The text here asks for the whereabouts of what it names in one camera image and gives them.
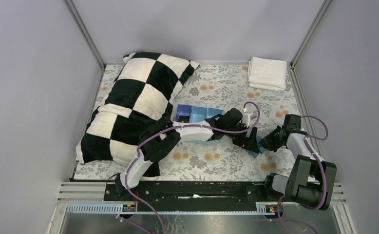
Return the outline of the teal card holder wallet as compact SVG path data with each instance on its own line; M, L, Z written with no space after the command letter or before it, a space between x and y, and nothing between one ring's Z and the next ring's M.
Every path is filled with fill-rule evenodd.
M248 154L253 158L263 154L266 151L266 142L259 136L252 137L248 148Z

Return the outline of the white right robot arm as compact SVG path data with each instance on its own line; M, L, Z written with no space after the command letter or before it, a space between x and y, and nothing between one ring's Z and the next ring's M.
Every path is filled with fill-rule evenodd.
M265 178L265 187L308 209L326 210L337 167L319 156L309 141L311 136L301 128L301 119L298 115L286 115L283 125L277 126L258 143L260 153L276 152L284 146L295 157L290 175L271 173Z

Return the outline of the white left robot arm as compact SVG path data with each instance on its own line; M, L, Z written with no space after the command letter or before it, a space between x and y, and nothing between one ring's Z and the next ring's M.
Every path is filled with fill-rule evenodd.
M250 114L232 108L200 122L176 122L162 118L140 135L136 156L126 170L116 176L117 193L123 196L135 188L141 177L156 163L164 159L181 142L215 141L227 136L232 143L256 157L264 151L259 146L256 122L249 122Z

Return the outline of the folded white towel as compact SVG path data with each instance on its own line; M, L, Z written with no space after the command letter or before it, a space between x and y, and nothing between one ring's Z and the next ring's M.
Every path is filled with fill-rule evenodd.
M247 80L250 87L283 91L286 88L287 62L252 57L248 64Z

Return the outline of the black small device in tray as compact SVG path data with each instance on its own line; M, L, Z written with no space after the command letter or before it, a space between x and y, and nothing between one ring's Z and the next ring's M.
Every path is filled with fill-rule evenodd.
M177 119L177 122L189 123L190 122L190 116L179 116Z

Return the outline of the blue three-compartment tray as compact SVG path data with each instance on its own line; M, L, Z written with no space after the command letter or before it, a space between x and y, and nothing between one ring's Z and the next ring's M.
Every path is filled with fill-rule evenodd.
M176 113L173 116L173 126L183 126L183 129L177 129L180 133L180 143L191 142L198 144L207 144L217 146L218 139L212 139L213 132L208 128L201 128L200 125L206 124L206 120L213 118L218 119L218 115L222 115L222 109L201 107L187 104L178 104ZM179 116L190 116L189 123L177 122Z

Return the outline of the black white checkered pillow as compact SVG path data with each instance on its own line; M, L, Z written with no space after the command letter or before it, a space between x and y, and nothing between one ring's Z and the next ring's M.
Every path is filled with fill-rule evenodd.
M127 166L136 155L140 134L171 116L175 97L199 66L157 52L135 52L123 60L124 67L76 146L80 164L111 160Z

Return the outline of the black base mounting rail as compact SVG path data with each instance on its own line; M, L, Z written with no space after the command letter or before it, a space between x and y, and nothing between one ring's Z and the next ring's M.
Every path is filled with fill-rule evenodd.
M281 195L264 182L141 181L127 190L116 181L106 185L104 201L131 202L139 212L247 213Z

